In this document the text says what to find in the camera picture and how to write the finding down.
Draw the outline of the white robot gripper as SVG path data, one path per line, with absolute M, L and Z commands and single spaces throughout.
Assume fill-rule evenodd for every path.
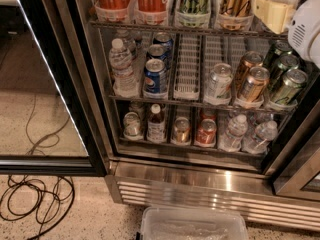
M 275 34 L 284 33 L 292 19 L 289 44 L 320 68 L 320 0 L 307 0 L 298 9 L 297 5 L 298 0 L 251 0 L 253 14 Z

